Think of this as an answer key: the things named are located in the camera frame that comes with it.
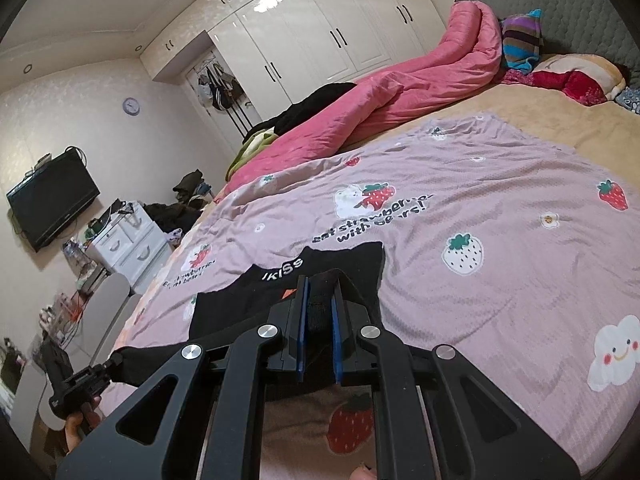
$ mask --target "television screen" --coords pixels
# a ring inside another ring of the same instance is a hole
[[[78,150],[68,148],[7,193],[15,220],[37,252],[100,194]]]

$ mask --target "gray headboard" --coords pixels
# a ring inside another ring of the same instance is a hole
[[[640,88],[640,50],[609,0],[480,1],[498,18],[542,9],[544,54],[597,54],[627,67],[628,85]]]

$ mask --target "pink comforter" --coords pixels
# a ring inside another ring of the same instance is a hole
[[[491,81],[501,55],[500,27],[492,10],[482,2],[454,4],[434,50],[358,81],[356,88],[236,171],[222,195],[469,97]]]

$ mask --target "smiling cloud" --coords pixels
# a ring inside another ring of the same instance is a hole
[[[626,316],[618,326],[607,325],[596,334],[593,351],[596,355],[587,383],[594,392],[601,392],[610,384],[626,383],[640,363],[640,320]]]

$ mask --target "metal pivot bolt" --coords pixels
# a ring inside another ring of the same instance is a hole
[[[380,335],[380,329],[373,325],[363,326],[360,335],[366,339],[375,339]]]
[[[265,339],[274,337],[278,333],[278,328],[274,325],[262,325],[258,329],[258,335]]]
[[[202,348],[198,345],[187,345],[182,349],[181,354],[185,359],[195,359],[202,354]]]
[[[453,359],[456,356],[456,349],[449,345],[440,345],[436,348],[436,355],[440,359]]]

